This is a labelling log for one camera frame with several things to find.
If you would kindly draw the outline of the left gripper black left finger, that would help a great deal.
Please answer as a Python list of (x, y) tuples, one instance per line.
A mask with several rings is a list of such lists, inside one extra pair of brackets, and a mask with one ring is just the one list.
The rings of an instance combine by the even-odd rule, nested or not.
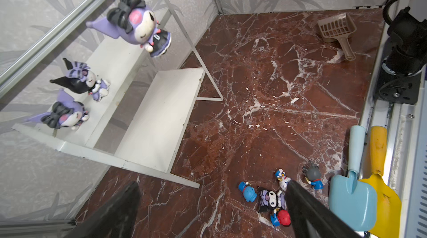
[(68, 238), (130, 238), (141, 200), (137, 182), (132, 182), (66, 236)]

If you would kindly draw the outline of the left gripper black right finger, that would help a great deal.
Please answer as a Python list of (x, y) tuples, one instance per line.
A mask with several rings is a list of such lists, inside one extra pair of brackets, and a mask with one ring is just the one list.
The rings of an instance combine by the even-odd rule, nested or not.
[(285, 200), (297, 238), (360, 236), (294, 180), (288, 183)]

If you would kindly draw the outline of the purple pale figurine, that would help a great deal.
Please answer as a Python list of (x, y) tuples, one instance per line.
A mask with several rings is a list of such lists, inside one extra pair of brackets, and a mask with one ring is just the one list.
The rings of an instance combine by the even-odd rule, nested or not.
[(171, 44), (171, 33), (158, 28), (160, 22), (144, 0), (119, 0), (117, 7), (97, 21), (86, 22), (86, 27), (113, 39), (139, 45), (152, 58), (166, 53)]

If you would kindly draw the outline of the grey blue small figurine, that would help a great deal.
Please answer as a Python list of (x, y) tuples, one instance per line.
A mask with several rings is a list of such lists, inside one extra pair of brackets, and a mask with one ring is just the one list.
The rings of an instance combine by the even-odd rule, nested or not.
[(314, 190), (322, 190), (324, 188), (324, 184), (321, 180), (321, 172), (319, 170), (319, 166), (309, 161), (303, 168), (303, 174), (305, 176), (306, 181)]

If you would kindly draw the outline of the black white red figurine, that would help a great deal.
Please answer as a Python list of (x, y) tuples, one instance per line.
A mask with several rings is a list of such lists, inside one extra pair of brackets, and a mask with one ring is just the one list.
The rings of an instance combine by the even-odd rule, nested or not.
[(260, 197), (259, 213), (288, 209), (285, 201), (285, 193), (282, 190), (279, 190), (278, 192), (265, 188), (258, 188), (258, 190)]

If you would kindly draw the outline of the pink white small figurine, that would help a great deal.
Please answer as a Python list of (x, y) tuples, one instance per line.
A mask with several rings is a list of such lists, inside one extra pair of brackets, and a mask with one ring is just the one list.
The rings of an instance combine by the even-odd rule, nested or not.
[(275, 173), (275, 176), (279, 182), (280, 189), (282, 191), (286, 191), (291, 178), (286, 175), (283, 169), (278, 169), (278, 171)]

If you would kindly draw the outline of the black-headed purple figurine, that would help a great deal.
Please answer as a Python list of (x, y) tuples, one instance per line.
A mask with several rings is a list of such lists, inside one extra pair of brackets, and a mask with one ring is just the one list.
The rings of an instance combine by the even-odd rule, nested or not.
[(63, 58), (63, 61), (67, 68), (66, 75), (50, 80), (51, 83), (65, 87), (73, 93), (87, 93), (97, 102), (109, 95), (111, 84), (99, 78), (86, 63), (69, 61), (67, 58)]

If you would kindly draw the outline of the black eared purple figurine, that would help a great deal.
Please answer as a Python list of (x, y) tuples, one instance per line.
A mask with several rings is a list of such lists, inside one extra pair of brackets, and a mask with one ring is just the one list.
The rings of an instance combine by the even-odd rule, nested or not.
[(62, 127), (76, 130), (89, 118), (89, 112), (83, 103), (75, 101), (64, 89), (59, 89), (57, 100), (52, 105), (50, 112), (32, 116), (25, 122), (43, 123), (54, 130)]

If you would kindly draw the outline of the white two-tier metal shelf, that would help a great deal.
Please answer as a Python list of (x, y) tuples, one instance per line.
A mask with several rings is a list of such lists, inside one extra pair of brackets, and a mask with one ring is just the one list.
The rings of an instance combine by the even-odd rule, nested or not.
[(89, 120), (75, 131), (20, 123), (14, 130), (58, 152), (199, 188), (198, 183), (171, 170), (202, 81), (210, 76), (205, 64), (155, 74), (115, 153), (95, 147), (141, 65), (149, 59), (141, 47), (106, 37), (87, 63), (110, 81), (109, 94), (99, 102), (75, 95), (88, 109)]

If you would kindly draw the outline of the red capped blue figurine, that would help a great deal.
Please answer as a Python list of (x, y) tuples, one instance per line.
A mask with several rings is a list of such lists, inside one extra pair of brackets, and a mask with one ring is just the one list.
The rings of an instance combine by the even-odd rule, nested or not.
[(270, 215), (270, 220), (274, 227), (291, 225), (291, 217), (288, 210), (275, 210)]

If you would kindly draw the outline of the light blue toy shovel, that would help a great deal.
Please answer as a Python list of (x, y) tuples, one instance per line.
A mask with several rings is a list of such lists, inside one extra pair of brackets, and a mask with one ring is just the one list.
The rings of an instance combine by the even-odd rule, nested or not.
[(350, 128), (348, 174), (331, 178), (329, 209), (354, 231), (369, 231), (377, 220), (377, 193), (358, 180), (363, 156), (366, 129)]

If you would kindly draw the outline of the blue-capped small figurine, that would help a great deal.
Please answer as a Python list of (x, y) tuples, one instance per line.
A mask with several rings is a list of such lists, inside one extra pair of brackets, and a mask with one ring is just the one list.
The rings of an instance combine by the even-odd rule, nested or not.
[(254, 202), (258, 196), (256, 190), (250, 185), (249, 182), (240, 182), (238, 189), (242, 192), (243, 197), (247, 202)]

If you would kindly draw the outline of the yellow toy shovel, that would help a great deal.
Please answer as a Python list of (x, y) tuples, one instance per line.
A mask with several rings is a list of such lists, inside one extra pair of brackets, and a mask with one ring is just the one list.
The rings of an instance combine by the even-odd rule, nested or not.
[(378, 238), (397, 238), (400, 230), (401, 201), (398, 194), (383, 180), (387, 138), (385, 127), (371, 128), (369, 141), (371, 176), (360, 181), (371, 185), (377, 194), (377, 220), (369, 232)]

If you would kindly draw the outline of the brown plastic toy rake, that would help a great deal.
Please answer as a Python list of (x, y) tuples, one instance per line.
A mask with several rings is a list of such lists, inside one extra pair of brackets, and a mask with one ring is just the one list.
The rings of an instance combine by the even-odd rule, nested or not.
[(346, 60), (356, 59), (349, 43), (349, 37), (357, 31), (357, 27), (348, 13), (341, 13), (318, 21), (320, 35), (324, 42), (337, 41)]

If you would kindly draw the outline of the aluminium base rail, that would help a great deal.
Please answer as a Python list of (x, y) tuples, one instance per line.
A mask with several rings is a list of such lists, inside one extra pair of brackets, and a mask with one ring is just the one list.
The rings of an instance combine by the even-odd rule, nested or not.
[(360, 124), (367, 129), (367, 136), (370, 136), (370, 128), (373, 126), (382, 126), (388, 131), (383, 180), (396, 192), (402, 202), (398, 237), (403, 238), (409, 219), (410, 191), (413, 184), (420, 117), (424, 103), (425, 68), (420, 71), (416, 104), (392, 103), (374, 97), (382, 61), (391, 50), (390, 42), (388, 42), (388, 28), (389, 25), (385, 24)]

